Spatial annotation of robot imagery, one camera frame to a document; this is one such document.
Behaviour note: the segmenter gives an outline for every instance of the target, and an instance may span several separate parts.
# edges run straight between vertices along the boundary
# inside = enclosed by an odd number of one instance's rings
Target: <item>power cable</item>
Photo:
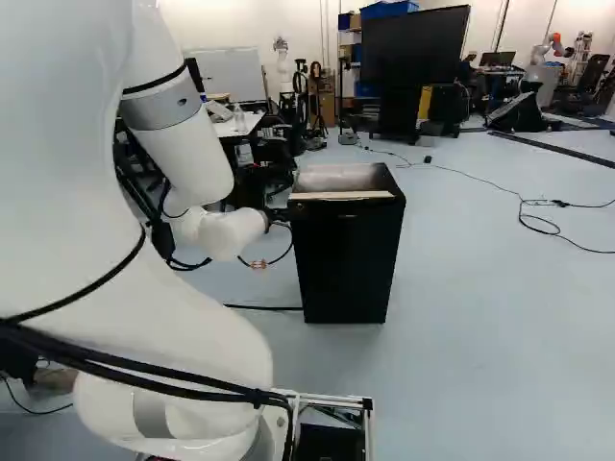
[[[568,202],[564,202],[562,200],[547,200],[547,199],[524,199],[523,196],[512,189],[507,189],[506,187],[502,187],[498,184],[496,184],[495,182],[483,179],[483,178],[479,178],[473,175],[470,175],[468,173],[465,173],[463,171],[460,170],[455,170],[454,168],[448,168],[446,166],[440,166],[440,165],[435,165],[433,163],[411,163],[409,160],[407,160],[406,158],[403,158],[402,156],[395,154],[394,152],[389,152],[389,151],[379,151],[376,149],[372,149],[369,146],[363,146],[360,144],[357,145],[357,147],[360,147],[361,149],[364,149],[366,151],[369,152],[374,152],[377,154],[386,154],[388,156],[393,156],[396,158],[399,158],[401,160],[403,160],[405,162],[406,165],[396,165],[396,168],[410,168],[410,167],[427,167],[427,168],[437,168],[439,170],[445,170],[445,171],[449,171],[452,173],[457,173],[459,175],[462,175],[470,180],[473,181],[478,181],[478,182],[483,182],[485,184],[491,185],[492,187],[495,187],[498,190],[501,190],[503,192],[506,192],[508,194],[514,195],[515,197],[517,197],[517,199],[519,199],[519,212],[517,213],[517,221],[519,222],[519,224],[521,224],[524,228],[529,229],[530,231],[534,231],[534,232],[538,232],[538,233],[542,233],[543,235],[548,235],[551,237],[557,237],[557,238],[561,238],[562,240],[567,241],[568,243],[574,245],[575,247],[579,248],[580,250],[584,250],[586,252],[589,253],[594,253],[594,254],[598,254],[598,255],[615,255],[615,251],[610,251],[610,250],[595,250],[595,249],[591,249],[591,248],[587,248],[584,247],[582,245],[579,245],[579,243],[575,242],[574,240],[571,240],[570,238],[566,237],[565,235],[561,234],[561,227],[558,226],[556,223],[554,223],[553,221],[550,221],[548,219],[542,218],[540,216],[535,216],[533,214],[528,214],[524,212],[524,206],[558,206],[561,208],[565,208],[565,207],[572,207],[572,208],[605,208],[607,206],[611,206],[613,204],[615,204],[615,199],[611,200],[610,202],[606,202],[604,204],[600,204],[600,205],[579,205],[579,204],[571,204]],[[548,231],[548,230],[541,230],[535,226],[532,226],[529,221],[538,221],[541,222],[543,224],[546,224],[547,226],[549,226],[552,230]]]
[[[233,309],[244,309],[244,310],[262,310],[262,311],[271,311],[271,312],[292,312],[292,311],[302,311],[304,310],[302,307],[267,307],[265,305],[245,305],[245,304],[231,304],[224,303],[226,307],[231,307]]]
[[[0,319],[0,337],[28,351],[43,355],[50,360],[54,360],[55,362],[90,375],[181,399],[244,402],[251,403],[255,409],[260,408],[262,405],[283,408],[288,415],[288,431],[286,432],[283,460],[290,460],[293,421],[292,407],[288,403],[286,396],[271,391],[249,388],[213,377],[200,376],[158,365],[138,362],[129,358],[66,343],[48,336],[45,333],[25,328],[19,323],[15,323],[12,320],[13,318],[14,317]],[[188,389],[126,373],[125,370],[149,376],[166,377],[194,384],[202,384],[227,392],[215,393]]]
[[[61,406],[60,408],[55,408],[53,410],[46,410],[46,411],[32,410],[32,409],[28,408],[27,406],[23,405],[22,403],[20,403],[19,400],[17,400],[17,398],[15,397],[15,394],[13,393],[13,391],[11,389],[11,385],[9,384],[9,381],[5,377],[3,377],[3,376],[0,376],[0,378],[2,378],[2,380],[5,383],[5,385],[7,386],[7,390],[9,391],[9,395],[11,396],[11,399],[15,403],[15,405],[17,405],[19,408],[21,408],[23,411],[25,411],[26,413],[28,413],[30,415],[35,415],[35,416],[51,415],[53,413],[58,413],[59,411],[65,410],[66,408],[70,408],[71,406],[73,406],[72,403],[69,403],[68,405]]]
[[[239,255],[237,257],[237,259],[239,260],[239,262],[241,264],[243,264],[247,268],[249,268],[249,269],[266,269],[267,267],[273,266],[275,263],[277,263],[280,260],[284,259],[290,253],[290,250],[292,250],[292,247],[294,246],[294,241],[293,241],[293,238],[292,238],[292,230],[291,230],[290,226],[288,226],[287,224],[284,224],[284,223],[276,222],[276,221],[274,221],[271,224],[275,225],[275,226],[280,226],[282,228],[287,228],[290,231],[290,244],[288,245],[288,248],[286,248],[284,253],[282,253],[278,257],[272,259],[271,261],[265,261],[264,259],[262,259],[261,261],[253,261],[253,262],[250,263],[250,262],[246,261],[243,257],[241,257]]]
[[[178,272],[191,272],[191,271],[195,271],[197,269],[200,269],[200,268],[202,268],[204,266],[207,266],[211,262],[213,262],[213,259],[211,259],[210,257],[206,257],[205,259],[203,259],[199,263],[188,264],[187,262],[182,262],[182,261],[174,258],[173,256],[171,256],[166,261],[166,264],[171,269],[173,269],[174,271],[178,271]]]

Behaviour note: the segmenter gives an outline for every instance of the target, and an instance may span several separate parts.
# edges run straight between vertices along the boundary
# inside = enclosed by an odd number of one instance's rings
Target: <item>black monitor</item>
[[[450,84],[470,6],[410,12],[362,22],[361,80],[380,85]]]
[[[515,59],[515,51],[502,51],[499,53],[483,53],[480,57],[480,66],[508,65]]]

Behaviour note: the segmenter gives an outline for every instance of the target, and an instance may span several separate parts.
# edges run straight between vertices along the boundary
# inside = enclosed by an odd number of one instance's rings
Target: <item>blue bin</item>
[[[362,49],[361,44],[355,43],[352,49],[353,49],[353,53],[352,53],[351,61],[361,62],[361,49]]]
[[[404,0],[402,2],[377,2],[361,8],[361,20],[376,19],[378,17],[401,16],[409,12],[418,12],[417,3]]]
[[[350,16],[349,12],[345,12],[344,14],[337,15],[337,30],[338,31],[347,31],[350,29]]]

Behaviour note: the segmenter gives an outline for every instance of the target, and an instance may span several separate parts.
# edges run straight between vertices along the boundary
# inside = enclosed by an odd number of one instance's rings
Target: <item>floor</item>
[[[540,133],[615,157],[608,132]],[[598,204],[615,172],[490,136],[369,141],[410,162],[462,170],[524,198]],[[599,461],[615,455],[615,255],[582,252],[517,223],[518,200],[459,174],[358,147],[330,147],[301,164],[385,161],[407,198],[388,319],[383,326],[309,326],[300,313],[242,312],[266,336],[276,382],[312,393],[371,396],[377,459]],[[615,250],[615,207],[545,207],[562,232]],[[273,257],[275,228],[244,257]],[[194,249],[180,249],[199,260]],[[185,275],[222,302],[300,305],[292,254],[266,271],[215,263]],[[0,410],[10,402],[0,394]],[[0,414],[3,459],[132,459],[89,435],[73,413]]]

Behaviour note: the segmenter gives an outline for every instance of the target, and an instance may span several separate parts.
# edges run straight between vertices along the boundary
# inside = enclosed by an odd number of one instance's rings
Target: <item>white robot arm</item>
[[[0,38],[2,322],[112,274],[20,325],[92,350],[270,389],[273,365],[262,336],[177,278],[149,240],[142,243],[115,179],[111,134],[119,104],[173,184],[168,210],[189,208],[176,226],[184,236],[227,258],[264,230],[254,210],[200,210],[228,195],[233,177],[154,0],[65,0],[61,8],[22,0],[5,11]],[[124,260],[130,262],[122,266]],[[83,373],[74,399],[93,432],[166,458],[238,460],[276,439],[262,435],[272,430],[262,407],[247,402],[181,399]],[[283,416],[279,432],[289,425]],[[270,447],[269,455],[279,452]]]
[[[554,32],[545,37],[545,40],[540,45],[534,45],[531,49],[531,65],[540,65],[545,63],[545,55],[553,48],[553,52],[557,57],[564,56],[564,47],[561,44],[561,34]]]

